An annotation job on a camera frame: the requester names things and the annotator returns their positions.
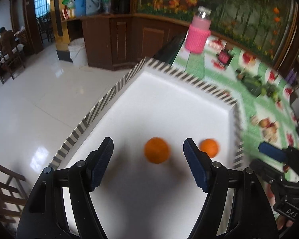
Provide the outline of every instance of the white tiled floor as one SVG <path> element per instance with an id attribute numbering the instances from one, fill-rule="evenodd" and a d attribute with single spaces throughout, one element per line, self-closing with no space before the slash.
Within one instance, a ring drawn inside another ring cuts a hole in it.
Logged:
<path id="1" fill-rule="evenodd" d="M 0 164 L 24 175 L 31 188 L 75 126 L 127 71 L 77 68 L 59 61 L 54 44 L 28 58 L 14 80 L 0 82 Z"/>

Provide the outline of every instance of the hand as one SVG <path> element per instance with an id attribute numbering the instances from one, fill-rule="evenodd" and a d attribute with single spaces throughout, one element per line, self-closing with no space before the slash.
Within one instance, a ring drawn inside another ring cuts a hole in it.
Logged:
<path id="1" fill-rule="evenodd" d="M 286 227 L 291 227 L 293 225 L 293 221 L 288 220 L 285 216 L 281 216 L 281 215 L 277 218 L 276 223 L 277 223 L 278 230 L 283 228 L 284 225 L 286 225 Z"/>

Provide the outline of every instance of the table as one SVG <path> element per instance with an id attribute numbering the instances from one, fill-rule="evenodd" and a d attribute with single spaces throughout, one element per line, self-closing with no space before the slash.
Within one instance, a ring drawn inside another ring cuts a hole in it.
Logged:
<path id="1" fill-rule="evenodd" d="M 245 154 L 283 171 L 283 165 L 261 154 L 258 146 L 267 141 L 278 148 L 291 145 L 299 149 L 298 123 L 289 102 L 292 88 L 276 71 L 237 47 L 230 51 L 233 58 L 229 66 L 222 67 L 217 55 L 225 45 L 210 36 L 203 53 L 194 54 L 185 49 L 184 42 L 172 66 L 228 91 L 238 101 Z M 299 179 L 291 169 L 285 178 Z"/>

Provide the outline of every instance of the wooden chair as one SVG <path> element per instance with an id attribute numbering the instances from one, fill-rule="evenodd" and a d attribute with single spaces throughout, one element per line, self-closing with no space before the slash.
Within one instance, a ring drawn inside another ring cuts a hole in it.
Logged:
<path id="1" fill-rule="evenodd" d="M 37 18 L 37 24 L 39 27 L 39 33 L 40 33 L 42 43 L 45 39 L 48 39 L 48 41 L 50 42 L 50 32 L 45 21 L 46 21 L 45 16 L 41 16 Z"/>
<path id="2" fill-rule="evenodd" d="M 26 204 L 28 196 L 26 195 L 26 192 L 23 189 L 23 187 L 20 183 L 20 180 L 25 181 L 26 179 L 23 175 L 20 175 L 16 172 L 10 171 L 9 169 L 7 169 L 1 165 L 0 165 L 0 172 L 3 172 L 5 174 L 9 175 L 9 178 L 7 179 L 7 181 L 5 183 L 0 182 L 0 221 L 5 222 L 5 223 L 15 223 L 16 221 L 14 219 L 8 219 L 6 217 L 7 216 L 21 217 L 22 210 L 21 210 L 20 206 L 24 206 Z M 13 178 L 16 179 L 19 189 L 10 185 L 11 180 Z M 10 193 L 10 196 L 4 194 L 2 192 L 2 189 L 8 190 Z M 18 193 L 22 197 L 22 199 L 14 197 L 13 192 Z M 6 208 L 6 203 L 16 205 L 16 207 L 19 211 L 8 210 Z"/>
<path id="3" fill-rule="evenodd" d="M 6 55 L 3 55 L 2 53 L 1 56 L 2 57 L 1 68 L 7 71 L 10 74 L 11 78 L 14 80 L 13 71 L 17 69 L 17 67 L 15 67 L 15 64 L 19 62 L 23 66 L 23 68 L 26 67 L 21 58 L 21 54 L 18 49 L 18 46 L 16 46 L 15 48 L 12 48 L 11 46 L 10 47 L 6 46 L 6 52 L 7 52 Z"/>
<path id="4" fill-rule="evenodd" d="M 17 34 L 17 38 L 20 40 L 20 43 L 24 45 L 24 48 L 23 48 L 23 54 L 24 55 L 32 55 L 32 51 L 30 49 L 30 46 L 29 46 L 29 41 L 28 41 L 28 38 L 27 38 L 27 32 L 25 30 L 23 30 L 22 32 L 19 32 Z"/>
<path id="5" fill-rule="evenodd" d="M 49 38 L 50 41 L 52 42 L 52 39 L 54 38 L 54 33 L 53 33 L 53 27 L 52 27 L 52 21 L 51 21 L 51 15 L 50 13 L 47 13 L 46 15 L 43 16 L 43 20 L 45 23 L 45 28 L 47 29 L 48 33 L 49 33 Z"/>

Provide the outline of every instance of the window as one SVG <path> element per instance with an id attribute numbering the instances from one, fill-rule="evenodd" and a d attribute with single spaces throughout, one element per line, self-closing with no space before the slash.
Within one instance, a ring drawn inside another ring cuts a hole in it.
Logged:
<path id="1" fill-rule="evenodd" d="M 41 17 L 50 12 L 50 0 L 34 0 L 36 17 Z"/>

